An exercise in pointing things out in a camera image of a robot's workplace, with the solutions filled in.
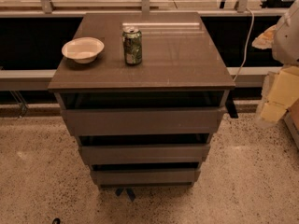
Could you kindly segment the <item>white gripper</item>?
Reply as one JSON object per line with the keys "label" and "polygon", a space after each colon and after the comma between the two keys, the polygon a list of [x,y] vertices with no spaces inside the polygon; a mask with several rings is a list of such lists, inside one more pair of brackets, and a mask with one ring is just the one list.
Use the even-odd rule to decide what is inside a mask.
{"label": "white gripper", "polygon": [[299,99],[299,67],[284,65],[269,73],[263,82],[262,100],[257,108],[258,125],[276,125]]}

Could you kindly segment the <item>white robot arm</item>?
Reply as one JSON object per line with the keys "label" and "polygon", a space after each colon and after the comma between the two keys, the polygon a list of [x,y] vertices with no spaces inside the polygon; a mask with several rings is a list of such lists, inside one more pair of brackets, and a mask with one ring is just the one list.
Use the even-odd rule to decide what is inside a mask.
{"label": "white robot arm", "polygon": [[258,49],[271,49],[273,58],[283,64],[269,87],[259,117],[277,123],[299,98],[299,0],[252,43]]}

